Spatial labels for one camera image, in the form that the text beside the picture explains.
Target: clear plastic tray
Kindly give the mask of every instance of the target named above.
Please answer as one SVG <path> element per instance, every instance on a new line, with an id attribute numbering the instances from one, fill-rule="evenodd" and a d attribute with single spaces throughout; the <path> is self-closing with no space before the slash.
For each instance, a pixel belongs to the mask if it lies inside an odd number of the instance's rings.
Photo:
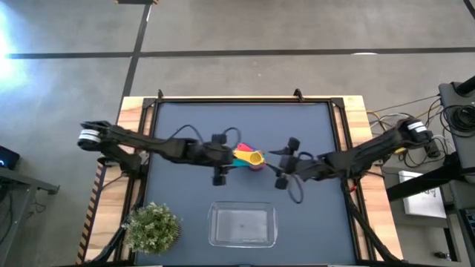
<path id="1" fill-rule="evenodd" d="M 235 248 L 270 248 L 277 239 L 274 206 L 259 202 L 214 202 L 209 242 Z"/>

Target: gray floor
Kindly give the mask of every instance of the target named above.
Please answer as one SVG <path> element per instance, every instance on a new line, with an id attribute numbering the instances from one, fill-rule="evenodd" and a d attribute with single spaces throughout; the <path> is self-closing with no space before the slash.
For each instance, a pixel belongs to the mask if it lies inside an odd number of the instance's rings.
<path id="1" fill-rule="evenodd" d="M 112 0 L 2 1 L 0 53 L 132 51 L 142 11 Z M 142 50 L 461 46 L 475 46 L 475 21 L 462 0 L 161 0 Z M 0 60 L 0 144 L 22 155 L 22 173 L 61 184 L 57 196 L 39 196 L 47 210 L 28 220 L 9 266 L 74 263 L 98 156 L 76 147 L 79 122 L 116 119 L 129 61 Z M 465 80 L 474 70 L 473 53 L 141 59 L 131 95 L 158 88 L 169 96 L 281 95 L 300 88 L 363 95 L 377 110 L 435 95 L 439 83 Z M 387 112 L 418 114 L 430 103 Z M 407 260 L 449 265 L 430 255 L 446 250 L 440 228 L 398 223 L 397 231 Z M 451 265 L 468 266 L 462 259 Z"/>

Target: dark blue tabletop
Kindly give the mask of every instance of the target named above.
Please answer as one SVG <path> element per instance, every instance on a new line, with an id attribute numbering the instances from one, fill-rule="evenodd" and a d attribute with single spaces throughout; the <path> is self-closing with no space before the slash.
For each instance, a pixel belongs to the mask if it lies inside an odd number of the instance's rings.
<path id="1" fill-rule="evenodd" d="M 293 136 L 300 151 L 314 155 L 335 150 L 327 104 L 189 104 L 162 103 L 156 137 L 166 138 L 192 124 L 205 140 L 229 127 L 243 142 L 271 151 Z M 235 136 L 229 134 L 229 142 Z M 177 137 L 192 137 L 186 129 Z M 278 164 L 278 157 L 266 154 Z M 353 243 L 338 179 L 304 183 L 305 200 L 296 205 L 286 191 L 274 188 L 269 169 L 231 171 L 225 186 L 212 185 L 211 168 L 177 165 L 151 158 L 145 203 L 166 203 L 182 218 L 182 237 L 162 255 L 137 255 L 137 265 L 317 264 L 354 263 Z M 209 243 L 208 212 L 213 202 L 269 202 L 277 214 L 278 237 L 271 248 L 224 248 Z"/>

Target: black stripe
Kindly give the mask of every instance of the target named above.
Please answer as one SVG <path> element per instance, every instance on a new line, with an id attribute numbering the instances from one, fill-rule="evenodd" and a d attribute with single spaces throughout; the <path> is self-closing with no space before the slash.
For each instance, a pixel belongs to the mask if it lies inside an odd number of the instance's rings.
<path id="1" fill-rule="evenodd" d="M 84 255 L 81 255 L 81 254 L 79 253 L 79 251 L 78 251 L 78 252 L 77 252 L 77 257 L 81 260 L 81 263 L 83 263 L 83 262 L 84 262 L 84 258 L 85 258 L 85 253 L 84 253 Z"/>
<path id="2" fill-rule="evenodd" d="M 470 2 L 470 0 L 463 0 L 463 2 L 465 3 L 465 6 L 467 7 L 468 12 L 470 12 L 472 17 L 475 19 L 475 9 L 472 3 Z"/>
<path id="3" fill-rule="evenodd" d="M 97 206 L 96 200 L 92 197 L 89 199 L 90 202 L 94 203 L 94 208 Z"/>
<path id="4" fill-rule="evenodd" d="M 465 5 L 475 19 L 475 8 L 470 0 L 464 0 Z M 145 35 L 145 25 L 141 38 L 137 36 L 136 46 L 142 47 Z M 426 47 L 426 48 L 358 48 L 358 49 L 290 49 L 290 50 L 201 50 L 201 51 L 150 51 L 139 52 L 91 52 L 91 53 L 8 53 L 6 59 L 107 59 L 131 58 L 128 69 L 128 78 L 125 80 L 131 89 L 134 73 L 139 58 L 148 57 L 199 57 L 199 56 L 324 56 L 324 55 L 351 55 L 354 53 L 385 54 L 415 54 L 415 53 L 473 53 L 475 47 Z"/>
<path id="5" fill-rule="evenodd" d="M 131 95 L 132 83 L 134 82 L 135 71 L 137 70 L 137 64 L 139 63 L 140 50 L 142 49 L 143 39 L 145 37 L 145 30 L 147 29 L 147 18 L 150 13 L 151 5 L 147 4 L 143 8 L 142 19 L 140 20 L 139 33 L 135 40 L 134 55 L 132 56 L 131 63 L 128 66 L 127 76 L 125 78 L 124 90 L 122 92 L 122 98 Z"/>
<path id="6" fill-rule="evenodd" d="M 6 59 L 109 59 L 129 58 L 132 52 L 92 52 L 92 53 L 8 53 Z"/>
<path id="7" fill-rule="evenodd" d="M 361 48 L 361 49 L 289 49 L 289 50 L 207 50 L 141 52 L 141 57 L 201 57 L 201 56 L 323 56 L 377 53 L 381 55 L 414 53 L 474 53 L 475 47 L 434 48 Z"/>

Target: potted plant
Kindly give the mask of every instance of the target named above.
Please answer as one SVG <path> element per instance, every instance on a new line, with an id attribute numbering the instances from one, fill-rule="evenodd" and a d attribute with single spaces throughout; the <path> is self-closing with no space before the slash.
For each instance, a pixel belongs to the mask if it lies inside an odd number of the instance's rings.
<path id="1" fill-rule="evenodd" d="M 181 235 L 180 221 L 164 205 L 154 202 L 132 211 L 127 222 L 125 243 L 132 251 L 161 254 L 170 249 Z"/>

